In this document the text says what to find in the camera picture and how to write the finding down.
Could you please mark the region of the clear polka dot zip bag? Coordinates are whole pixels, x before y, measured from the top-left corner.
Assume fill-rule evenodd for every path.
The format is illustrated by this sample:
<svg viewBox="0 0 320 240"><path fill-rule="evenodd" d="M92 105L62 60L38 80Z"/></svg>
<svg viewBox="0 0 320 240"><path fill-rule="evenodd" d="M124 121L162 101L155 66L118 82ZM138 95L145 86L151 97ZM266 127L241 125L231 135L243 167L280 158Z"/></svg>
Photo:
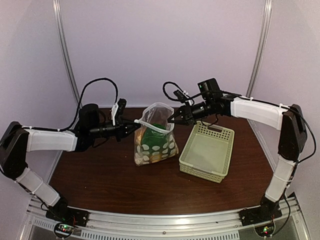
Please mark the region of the clear polka dot zip bag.
<svg viewBox="0 0 320 240"><path fill-rule="evenodd" d="M136 166L157 163L179 154L174 136L175 125L167 122L174 109L162 102L145 108L135 119L140 128L134 132L134 162Z"/></svg>

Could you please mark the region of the green white bok choy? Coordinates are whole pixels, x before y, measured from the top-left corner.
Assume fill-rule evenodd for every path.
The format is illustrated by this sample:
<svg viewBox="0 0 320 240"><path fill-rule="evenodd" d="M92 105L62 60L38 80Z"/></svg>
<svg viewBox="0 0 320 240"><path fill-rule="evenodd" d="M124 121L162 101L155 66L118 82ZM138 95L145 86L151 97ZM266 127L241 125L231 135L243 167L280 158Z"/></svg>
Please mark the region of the green white bok choy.
<svg viewBox="0 0 320 240"><path fill-rule="evenodd" d="M140 143L143 147L149 147L150 150L157 151L168 144L168 135L147 127Z"/></svg>

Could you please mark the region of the green perforated plastic basket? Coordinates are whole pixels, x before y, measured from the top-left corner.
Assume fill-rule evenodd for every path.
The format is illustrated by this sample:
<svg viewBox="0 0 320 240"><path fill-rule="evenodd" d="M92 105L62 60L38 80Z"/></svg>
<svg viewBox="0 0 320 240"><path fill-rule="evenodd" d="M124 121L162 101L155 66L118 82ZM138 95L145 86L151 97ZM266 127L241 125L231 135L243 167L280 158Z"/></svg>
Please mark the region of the green perforated plastic basket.
<svg viewBox="0 0 320 240"><path fill-rule="evenodd" d="M229 171L234 136L235 132L232 129L198 121L180 154L179 170L214 183L221 183Z"/></svg>

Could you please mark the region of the orange yellow corn bread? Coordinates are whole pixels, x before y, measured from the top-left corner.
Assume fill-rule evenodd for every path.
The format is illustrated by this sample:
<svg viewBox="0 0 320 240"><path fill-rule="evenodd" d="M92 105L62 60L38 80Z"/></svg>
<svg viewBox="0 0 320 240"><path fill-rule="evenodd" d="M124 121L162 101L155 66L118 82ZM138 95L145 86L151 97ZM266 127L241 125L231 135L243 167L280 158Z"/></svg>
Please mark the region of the orange yellow corn bread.
<svg viewBox="0 0 320 240"><path fill-rule="evenodd" d="M169 116L170 112L168 112L167 110L156 109L153 113L151 123L165 126L167 124L167 119Z"/></svg>

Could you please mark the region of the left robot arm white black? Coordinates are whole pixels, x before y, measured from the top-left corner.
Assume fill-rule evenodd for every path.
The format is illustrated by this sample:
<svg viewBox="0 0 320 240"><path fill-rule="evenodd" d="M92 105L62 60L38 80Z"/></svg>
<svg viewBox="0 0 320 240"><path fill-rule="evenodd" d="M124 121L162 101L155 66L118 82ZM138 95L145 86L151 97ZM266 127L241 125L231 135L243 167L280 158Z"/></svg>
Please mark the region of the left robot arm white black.
<svg viewBox="0 0 320 240"><path fill-rule="evenodd" d="M111 109L111 120L101 121L105 115L98 105L86 104L77 111L77 123L72 129L46 129L11 122L0 140L0 171L36 196L61 222L69 221L72 211L68 201L29 168L26 155L33 151L84 152L95 147L97 139L111 137L120 142L141 126L136 120L123 118L125 106L125 100L120 99Z"/></svg>

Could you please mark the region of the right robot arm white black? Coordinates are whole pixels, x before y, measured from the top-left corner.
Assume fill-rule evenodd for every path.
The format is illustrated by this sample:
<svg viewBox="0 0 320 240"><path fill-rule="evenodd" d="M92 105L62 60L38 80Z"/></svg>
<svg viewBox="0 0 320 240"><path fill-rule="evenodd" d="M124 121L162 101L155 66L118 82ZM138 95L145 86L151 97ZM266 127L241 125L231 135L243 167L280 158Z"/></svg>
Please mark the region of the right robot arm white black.
<svg viewBox="0 0 320 240"><path fill-rule="evenodd" d="M190 104L193 96L187 96L181 89L174 91L173 101L182 106L167 119L168 123L191 125L208 116L221 115L255 121L280 132L275 172L256 210L259 220L268 220L278 209L279 200L294 178L308 138L300 106L269 103L224 91L215 78L197 86L203 101L194 105Z"/></svg>

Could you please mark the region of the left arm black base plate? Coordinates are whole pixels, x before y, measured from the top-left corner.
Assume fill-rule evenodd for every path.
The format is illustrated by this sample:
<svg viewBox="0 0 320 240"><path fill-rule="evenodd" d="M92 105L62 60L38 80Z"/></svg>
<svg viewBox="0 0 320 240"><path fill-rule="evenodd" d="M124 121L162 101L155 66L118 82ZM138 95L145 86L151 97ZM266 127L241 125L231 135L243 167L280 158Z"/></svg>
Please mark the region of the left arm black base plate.
<svg viewBox="0 0 320 240"><path fill-rule="evenodd" d="M86 227L89 218L89 212L71 207L63 209L50 207L49 210L47 210L45 217L51 220L66 223L71 226Z"/></svg>

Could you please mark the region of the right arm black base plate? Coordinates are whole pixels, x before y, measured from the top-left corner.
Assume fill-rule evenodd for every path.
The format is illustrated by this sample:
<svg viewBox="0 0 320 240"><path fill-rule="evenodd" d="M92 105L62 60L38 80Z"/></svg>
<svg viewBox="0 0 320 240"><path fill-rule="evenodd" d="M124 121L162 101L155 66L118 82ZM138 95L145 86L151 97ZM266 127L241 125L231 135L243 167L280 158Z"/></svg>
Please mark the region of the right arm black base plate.
<svg viewBox="0 0 320 240"><path fill-rule="evenodd" d="M242 209L238 214L243 227L270 222L283 215L281 210L277 209L275 212L270 213L265 211L261 206Z"/></svg>

